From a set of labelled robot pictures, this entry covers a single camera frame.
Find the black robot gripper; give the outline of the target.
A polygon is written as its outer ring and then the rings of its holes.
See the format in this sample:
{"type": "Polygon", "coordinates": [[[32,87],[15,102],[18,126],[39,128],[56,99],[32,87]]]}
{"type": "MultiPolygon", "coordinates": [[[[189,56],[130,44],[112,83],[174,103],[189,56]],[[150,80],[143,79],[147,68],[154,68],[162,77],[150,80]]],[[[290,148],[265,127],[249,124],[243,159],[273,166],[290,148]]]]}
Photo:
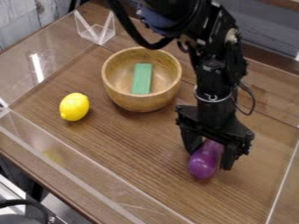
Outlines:
{"type": "Polygon", "coordinates": [[[177,125],[182,131],[185,148],[193,154],[202,146],[203,138],[225,145],[221,167],[229,171],[235,163],[237,155],[250,153],[253,130],[238,119],[238,90],[225,97],[194,91],[198,105],[177,106],[177,125]]]}

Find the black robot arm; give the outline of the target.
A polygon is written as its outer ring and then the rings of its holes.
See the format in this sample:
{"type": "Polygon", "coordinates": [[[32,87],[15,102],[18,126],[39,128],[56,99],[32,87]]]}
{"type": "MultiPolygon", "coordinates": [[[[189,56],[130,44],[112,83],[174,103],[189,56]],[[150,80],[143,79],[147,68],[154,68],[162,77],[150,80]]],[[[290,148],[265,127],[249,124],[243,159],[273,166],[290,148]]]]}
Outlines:
{"type": "Polygon", "coordinates": [[[190,55],[197,75],[195,106],[177,107],[186,150],[194,154],[209,138],[225,146],[219,167],[230,170],[251,150],[253,130],[237,117],[239,91],[251,93],[243,78],[243,56],[237,19],[215,0],[107,0],[133,40],[149,50],[173,41],[190,55]]]}

